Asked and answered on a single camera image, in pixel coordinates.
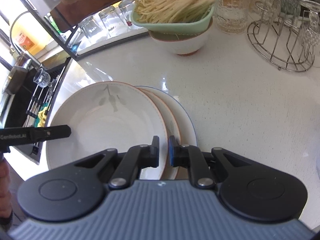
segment stack of plates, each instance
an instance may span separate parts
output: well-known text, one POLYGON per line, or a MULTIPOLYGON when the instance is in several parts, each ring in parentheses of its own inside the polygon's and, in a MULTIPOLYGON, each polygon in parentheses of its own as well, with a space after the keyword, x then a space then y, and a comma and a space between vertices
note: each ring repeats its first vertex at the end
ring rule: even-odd
POLYGON ((107 148, 127 152, 132 146, 160 138, 159 166, 143 169, 141 179, 183 179, 185 169, 169 164, 168 138, 197 145, 192 122, 178 101, 161 90, 121 82, 89 85, 68 98, 51 126, 67 124, 69 138, 47 141, 49 169, 71 163, 107 148))

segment faucet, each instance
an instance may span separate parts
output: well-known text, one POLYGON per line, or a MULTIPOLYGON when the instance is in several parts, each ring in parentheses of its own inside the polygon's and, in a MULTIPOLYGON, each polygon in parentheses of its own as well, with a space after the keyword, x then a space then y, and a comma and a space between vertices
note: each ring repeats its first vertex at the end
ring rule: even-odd
POLYGON ((17 22, 17 20, 24 14, 28 13, 29 11, 25 11, 23 13, 21 13, 20 15, 18 15, 18 17, 13 21, 11 28, 10 28, 10 35, 9 35, 9 40, 11 45, 13 46, 13 48, 15 49, 15 51, 22 57, 26 58, 26 59, 31 59, 33 61, 33 66, 36 70, 40 69, 41 67, 43 67, 43 64, 41 62, 39 62, 33 55, 31 55, 28 51, 24 50, 19 44, 16 44, 13 42, 12 39, 12 30, 13 30, 13 26, 14 24, 17 22))

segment gray ribbed grip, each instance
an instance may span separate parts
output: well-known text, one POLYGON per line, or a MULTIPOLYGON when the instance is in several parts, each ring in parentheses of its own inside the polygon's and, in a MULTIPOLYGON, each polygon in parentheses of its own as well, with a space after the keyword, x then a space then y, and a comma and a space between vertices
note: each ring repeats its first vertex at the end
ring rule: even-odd
POLYGON ((313 235, 298 220, 242 220, 214 192, 196 189, 187 180, 137 180, 128 189, 112 191, 84 218, 61 224, 29 219, 11 233, 16 240, 307 240, 313 235))

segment white countertop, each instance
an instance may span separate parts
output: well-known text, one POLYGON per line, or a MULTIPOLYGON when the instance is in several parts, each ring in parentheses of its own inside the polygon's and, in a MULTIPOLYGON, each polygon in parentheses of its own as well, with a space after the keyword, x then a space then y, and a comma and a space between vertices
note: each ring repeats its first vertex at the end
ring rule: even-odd
MULTIPOLYGON (((162 51, 146 37, 79 64, 71 63, 49 120, 70 95, 94 82, 167 90, 190 115, 203 151, 223 147, 296 176, 308 190, 300 218, 310 228, 320 224, 320 69, 278 71, 258 55, 246 33, 227 35, 215 28, 207 45, 189 57, 162 51)), ((23 179, 48 169, 45 149, 39 166, 18 152, 5 157, 23 179)))

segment noodles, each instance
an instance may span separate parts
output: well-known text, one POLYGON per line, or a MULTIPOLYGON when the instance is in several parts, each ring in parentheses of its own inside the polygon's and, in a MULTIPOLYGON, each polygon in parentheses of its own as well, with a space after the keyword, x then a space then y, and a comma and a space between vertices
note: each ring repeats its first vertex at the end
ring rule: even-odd
POLYGON ((136 0, 140 23, 190 23, 204 18, 216 0, 136 0))

